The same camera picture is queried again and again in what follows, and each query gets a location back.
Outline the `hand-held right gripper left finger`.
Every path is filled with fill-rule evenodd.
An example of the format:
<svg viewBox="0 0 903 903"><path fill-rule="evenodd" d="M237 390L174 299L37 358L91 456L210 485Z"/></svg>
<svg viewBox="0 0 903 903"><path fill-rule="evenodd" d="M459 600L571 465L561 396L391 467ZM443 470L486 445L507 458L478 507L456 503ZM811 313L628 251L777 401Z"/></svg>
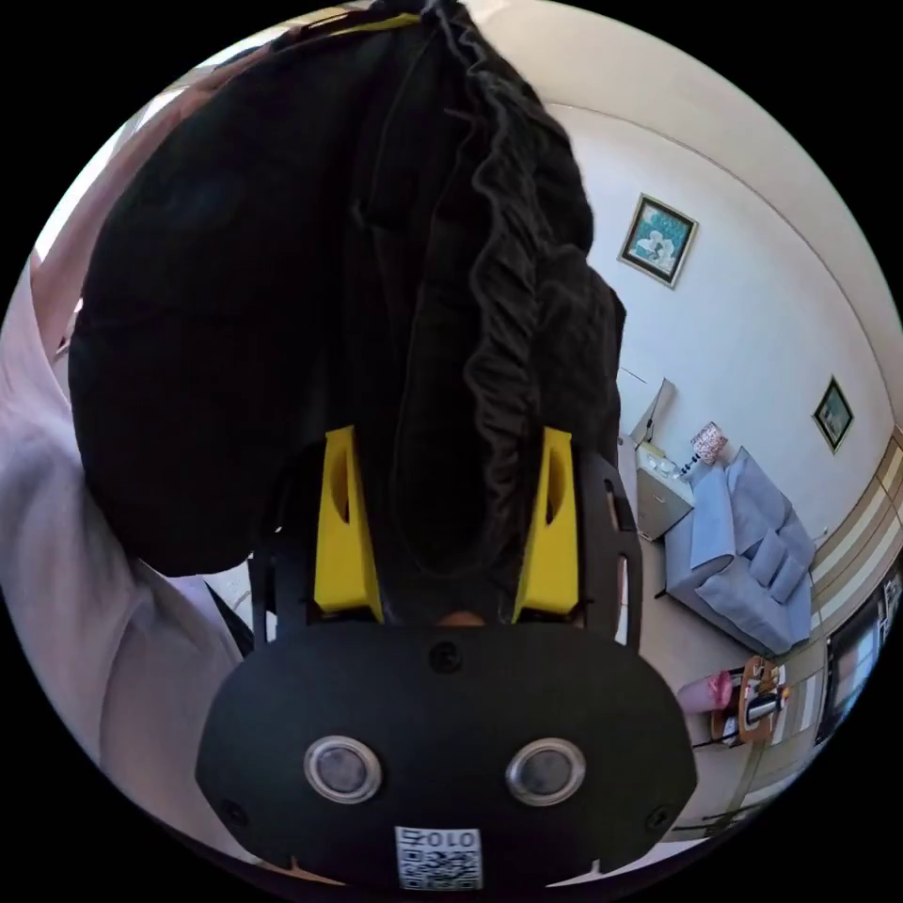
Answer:
<svg viewBox="0 0 903 903"><path fill-rule="evenodd" d="M366 611L384 622L352 426L325 436L314 601L327 616Z"/></svg>

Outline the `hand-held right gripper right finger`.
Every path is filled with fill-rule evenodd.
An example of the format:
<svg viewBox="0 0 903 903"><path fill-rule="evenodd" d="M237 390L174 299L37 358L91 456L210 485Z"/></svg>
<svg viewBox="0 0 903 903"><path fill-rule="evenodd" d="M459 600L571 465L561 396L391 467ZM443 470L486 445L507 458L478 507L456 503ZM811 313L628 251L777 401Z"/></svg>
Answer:
<svg viewBox="0 0 903 903"><path fill-rule="evenodd" d="M513 621L519 621L526 612L565 618L578 603L578 589L578 522L571 435L545 428Z"/></svg>

